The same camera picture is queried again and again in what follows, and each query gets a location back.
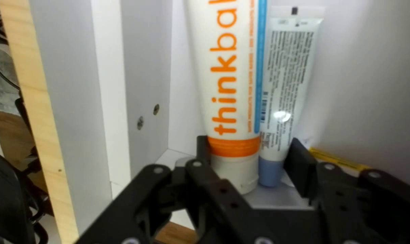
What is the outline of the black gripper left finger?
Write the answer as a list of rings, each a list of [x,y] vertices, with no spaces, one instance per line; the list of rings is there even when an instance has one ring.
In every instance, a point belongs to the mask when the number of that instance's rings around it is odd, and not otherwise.
[[[203,163],[210,163],[210,145],[206,136],[197,137],[195,158]]]

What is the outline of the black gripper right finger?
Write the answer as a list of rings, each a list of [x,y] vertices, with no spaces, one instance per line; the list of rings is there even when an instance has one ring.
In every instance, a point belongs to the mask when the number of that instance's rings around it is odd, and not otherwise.
[[[298,139],[293,139],[284,160],[284,170],[303,198],[312,198],[316,189],[318,162]]]

